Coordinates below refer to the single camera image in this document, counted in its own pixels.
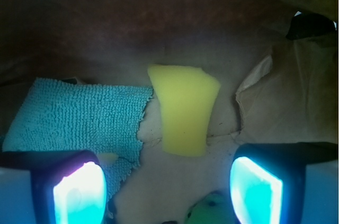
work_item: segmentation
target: blue towel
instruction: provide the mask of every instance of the blue towel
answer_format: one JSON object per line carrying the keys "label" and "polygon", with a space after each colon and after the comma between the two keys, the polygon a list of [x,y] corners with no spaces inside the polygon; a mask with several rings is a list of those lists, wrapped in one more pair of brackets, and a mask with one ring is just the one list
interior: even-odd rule
{"label": "blue towel", "polygon": [[3,142],[4,151],[84,150],[116,153],[103,166],[108,199],[121,181],[140,166],[139,122],[151,87],[72,85],[35,80]]}

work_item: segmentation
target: green toy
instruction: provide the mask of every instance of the green toy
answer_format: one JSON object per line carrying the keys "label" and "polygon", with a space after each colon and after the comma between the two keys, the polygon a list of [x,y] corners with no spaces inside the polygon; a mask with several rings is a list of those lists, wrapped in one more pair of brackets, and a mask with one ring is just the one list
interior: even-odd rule
{"label": "green toy", "polygon": [[229,198],[219,192],[208,194],[190,207],[185,224],[234,224],[235,215]]}

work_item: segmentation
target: yellow sponge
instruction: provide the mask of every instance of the yellow sponge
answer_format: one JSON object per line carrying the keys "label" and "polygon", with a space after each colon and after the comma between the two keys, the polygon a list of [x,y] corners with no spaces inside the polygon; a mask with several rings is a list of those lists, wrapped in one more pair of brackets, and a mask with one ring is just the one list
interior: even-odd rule
{"label": "yellow sponge", "polygon": [[220,83],[201,68],[150,65],[148,75],[159,98],[163,151],[202,156]]}

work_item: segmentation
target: torn paper edge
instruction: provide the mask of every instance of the torn paper edge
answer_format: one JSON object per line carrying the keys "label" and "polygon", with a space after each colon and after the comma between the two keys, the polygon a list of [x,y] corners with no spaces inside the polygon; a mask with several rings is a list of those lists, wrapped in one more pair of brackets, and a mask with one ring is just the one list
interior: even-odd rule
{"label": "torn paper edge", "polygon": [[247,77],[243,80],[243,82],[238,87],[235,93],[236,102],[239,105],[240,109],[240,121],[241,127],[240,130],[243,129],[245,118],[244,118],[244,108],[242,102],[240,100],[240,93],[249,87],[255,85],[263,76],[267,75],[272,70],[273,60],[272,60],[272,48],[269,49],[268,55],[265,56],[263,60],[259,62],[247,75]]}

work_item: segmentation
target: blue light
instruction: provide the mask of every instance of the blue light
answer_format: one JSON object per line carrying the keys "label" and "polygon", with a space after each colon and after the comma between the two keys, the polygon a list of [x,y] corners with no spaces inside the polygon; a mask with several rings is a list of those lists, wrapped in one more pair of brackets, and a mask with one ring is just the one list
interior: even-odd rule
{"label": "blue light", "polygon": [[283,184],[280,179],[247,157],[234,160],[230,172],[230,193],[241,223],[280,222]]}
{"label": "blue light", "polygon": [[106,180],[100,166],[85,163],[53,188],[56,224],[101,223]]}

